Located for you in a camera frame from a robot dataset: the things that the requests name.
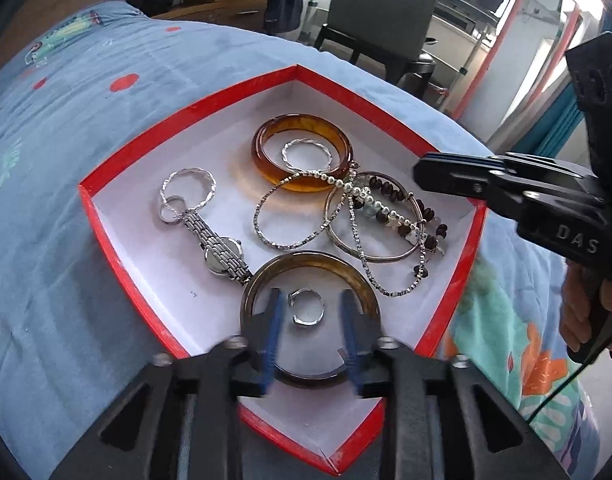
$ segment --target metal bolt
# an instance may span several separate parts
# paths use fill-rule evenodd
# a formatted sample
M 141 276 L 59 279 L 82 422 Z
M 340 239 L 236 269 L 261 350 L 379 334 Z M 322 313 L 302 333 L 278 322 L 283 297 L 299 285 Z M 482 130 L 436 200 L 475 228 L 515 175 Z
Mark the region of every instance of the metal bolt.
M 399 348 L 399 343 L 391 337 L 382 336 L 377 339 L 377 346 L 382 350 L 393 350 Z
M 233 335 L 230 339 L 226 341 L 226 348 L 230 348 L 233 350 L 241 350 L 242 348 L 246 348 L 247 346 L 248 341 L 242 335 Z
M 465 355 L 457 355 L 452 362 L 454 368 L 468 368 L 469 359 Z
M 170 366 L 173 363 L 173 358 L 166 352 L 159 352 L 152 356 L 152 364 L 155 366 Z

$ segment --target curtain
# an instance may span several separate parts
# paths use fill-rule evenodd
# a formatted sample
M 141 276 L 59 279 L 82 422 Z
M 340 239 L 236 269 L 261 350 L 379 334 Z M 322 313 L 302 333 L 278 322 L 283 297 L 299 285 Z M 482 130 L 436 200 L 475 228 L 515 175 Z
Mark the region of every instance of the curtain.
M 612 32 L 612 15 L 607 11 L 600 30 Z M 512 151 L 555 157 L 583 118 L 583 113 L 577 108 L 573 85 L 569 83 Z

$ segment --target blue bedding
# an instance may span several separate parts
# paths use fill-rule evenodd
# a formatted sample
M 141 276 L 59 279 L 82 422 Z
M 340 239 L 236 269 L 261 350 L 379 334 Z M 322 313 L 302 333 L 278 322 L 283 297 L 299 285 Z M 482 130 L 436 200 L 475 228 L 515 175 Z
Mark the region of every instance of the blue bedding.
M 33 480 L 161 351 L 107 265 L 76 185 L 147 127 L 219 89 L 299 63 L 353 89 L 438 149 L 488 150 L 405 92 L 329 55 L 229 27 L 151 20 L 112 0 L 62 22 L 0 71 L 0 433 Z M 524 415 L 569 373 L 561 259 L 489 213 L 441 353 L 467 353 Z M 536 431 L 572 477 L 598 437 L 574 384 Z M 246 478 L 327 478 L 245 433 Z M 372 446 L 344 475 L 377 476 Z

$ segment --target amber bangle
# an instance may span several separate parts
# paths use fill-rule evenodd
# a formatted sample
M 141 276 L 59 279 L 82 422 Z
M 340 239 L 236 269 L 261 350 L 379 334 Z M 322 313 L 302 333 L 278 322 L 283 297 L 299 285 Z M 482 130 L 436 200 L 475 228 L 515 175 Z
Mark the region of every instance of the amber bangle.
M 330 254 L 317 251 L 298 251 L 296 253 L 282 254 L 263 264 L 247 283 L 244 289 L 244 295 L 241 299 L 240 322 L 242 330 L 252 319 L 255 298 L 263 286 L 282 272 L 297 269 L 299 267 L 318 267 L 320 269 L 326 269 L 342 278 L 350 285 L 351 289 L 355 291 L 364 314 L 381 323 L 377 296 L 375 296 L 372 287 L 355 267 L 350 266 L 345 261 L 335 256 L 331 256 Z M 276 366 L 276 371 L 277 378 L 281 382 L 299 388 L 327 388 L 342 383 L 347 379 L 345 365 L 335 370 L 331 370 L 326 374 L 316 376 L 293 374 L 278 366 Z
M 277 184 L 293 174 L 292 171 L 275 164 L 263 151 L 263 145 L 268 139 L 274 134 L 286 130 L 304 130 L 324 137 L 335 147 L 339 155 L 339 166 L 331 171 L 326 171 L 326 174 L 333 176 L 335 179 L 343 179 L 348 174 L 350 162 L 353 160 L 353 147 L 345 133 L 333 123 L 320 117 L 306 114 L 289 114 L 275 117 L 263 123 L 253 138 L 251 147 L 253 162 L 260 173 L 270 182 Z M 306 176 L 295 182 L 289 182 L 283 187 L 291 191 L 313 192 L 328 189 L 330 184 L 313 176 Z

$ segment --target silver ring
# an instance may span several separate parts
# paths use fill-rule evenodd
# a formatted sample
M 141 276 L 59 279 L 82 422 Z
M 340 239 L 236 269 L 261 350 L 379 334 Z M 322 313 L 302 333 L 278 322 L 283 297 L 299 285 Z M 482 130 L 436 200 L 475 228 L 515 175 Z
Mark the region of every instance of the silver ring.
M 322 319 L 324 319 L 324 312 L 326 311 L 324 300 L 321 298 L 321 296 L 317 292 L 315 292 L 311 288 L 301 288 L 300 290 L 295 290 L 295 292 L 291 292 L 288 295 L 288 307 L 292 310 L 295 306 L 295 299 L 297 298 L 297 296 L 299 296 L 300 294 L 305 294 L 307 292 L 317 297 L 317 299 L 319 300 L 319 303 L 321 303 L 321 312 L 319 313 L 319 316 L 317 316 L 317 319 L 314 321 L 304 321 L 300 319 L 297 316 L 297 314 L 293 314 L 292 321 L 295 323 L 295 325 L 298 325 L 298 326 L 315 326 L 319 324 Z
M 183 199 L 183 196 L 179 196 L 179 195 L 170 195 L 168 197 L 166 197 L 166 202 L 182 202 L 183 203 L 183 211 L 186 211 L 185 208 L 185 200 Z M 171 209 L 169 205 L 166 205 L 164 203 L 161 203 L 159 205 L 159 218 L 161 218 L 161 221 L 166 223 L 166 224 L 179 224 L 180 221 L 182 221 L 183 219 L 183 212 L 182 213 L 177 213 L 176 209 L 173 209 L 173 211 L 175 212 L 175 216 L 172 220 L 167 220 L 166 218 L 164 218 L 164 209 Z
M 312 139 L 293 139 L 290 142 L 286 142 L 283 148 L 281 149 L 281 159 L 286 165 L 286 168 L 288 168 L 289 170 L 294 172 L 304 171 L 304 169 L 296 168 L 288 161 L 288 149 L 294 146 L 295 144 L 312 144 L 313 146 L 317 146 L 321 151 L 326 153 L 328 157 L 328 165 L 325 168 L 320 168 L 319 171 L 329 171 L 333 167 L 333 155 L 332 153 L 330 153 L 330 150 L 326 146 L 321 144 L 321 142 L 317 142 L 316 140 Z
M 401 260 L 406 259 L 407 257 L 411 256 L 415 251 L 417 251 L 417 249 L 419 249 L 419 246 L 421 245 L 421 242 L 423 239 L 422 211 L 419 208 L 419 204 L 417 203 L 417 200 L 415 200 L 415 195 L 413 195 L 412 192 L 406 192 L 406 188 L 404 186 L 402 186 L 393 177 L 388 176 L 385 173 L 380 173 L 379 171 L 361 171 L 357 173 L 355 178 L 360 177 L 360 176 L 376 176 L 378 178 L 388 180 L 388 182 L 390 182 L 391 184 L 394 184 L 399 189 L 401 189 L 406 194 L 406 198 L 404 199 L 403 202 L 411 206 L 413 212 L 415 213 L 415 216 L 417 216 L 417 224 L 419 226 L 419 231 L 418 231 L 419 237 L 417 239 L 417 243 L 413 245 L 405 253 L 398 254 L 398 256 L 371 256 L 370 254 L 365 254 L 366 261 L 371 262 L 373 264 L 392 264 L 392 263 L 400 262 Z M 326 221 L 328 218 L 328 210 L 330 209 L 330 205 L 333 201 L 333 196 L 337 193 L 337 191 L 338 189 L 334 187 L 330 191 L 330 193 L 328 193 L 328 196 L 326 197 L 326 203 L 324 205 L 324 221 Z M 342 239 L 339 236 L 337 236 L 337 234 L 333 231 L 332 223 L 326 229 L 326 233 L 328 234 L 328 237 L 331 239 L 332 243 L 334 243 L 344 253 L 349 254 L 359 259 L 358 251 L 356 249 L 353 249 L 346 243 L 344 243 Z
M 206 177 L 209 180 L 209 182 L 211 183 L 211 190 L 209 191 L 208 196 L 204 200 L 199 202 L 196 206 L 186 208 L 186 209 L 184 209 L 183 211 L 180 212 L 180 211 L 177 211 L 177 209 L 175 209 L 174 207 L 172 207 L 168 203 L 168 201 L 170 200 L 171 197 L 166 197 L 166 187 L 176 177 L 182 176 L 182 175 L 185 175 L 185 174 L 188 174 L 188 173 L 197 173 L 197 174 L 200 174 L 201 176 Z M 161 185 L 161 189 L 159 190 L 159 195 L 161 196 L 161 203 L 162 203 L 163 207 L 166 207 L 167 209 L 170 209 L 170 211 L 175 213 L 175 215 L 177 215 L 177 217 L 179 217 L 179 218 L 177 219 L 176 222 L 170 222 L 170 221 L 165 221 L 165 220 L 164 220 L 164 222 L 166 222 L 166 223 L 179 223 L 179 221 L 181 220 L 181 217 L 183 216 L 184 213 L 186 213 L 186 212 L 196 212 L 199 209 L 202 209 L 203 207 L 205 207 L 205 205 L 208 202 L 211 201 L 212 197 L 215 196 L 215 191 L 216 190 L 217 190 L 217 181 L 212 176 L 212 173 L 210 171 L 202 170 L 201 168 L 186 168 L 185 170 L 173 171 L 168 176 L 168 178 L 166 178 L 164 180 L 163 184 Z M 182 200 L 183 204 L 185 205 L 185 200 L 183 199 L 183 197 L 181 197 L 179 195 L 174 195 L 174 196 L 177 197 L 177 200 Z

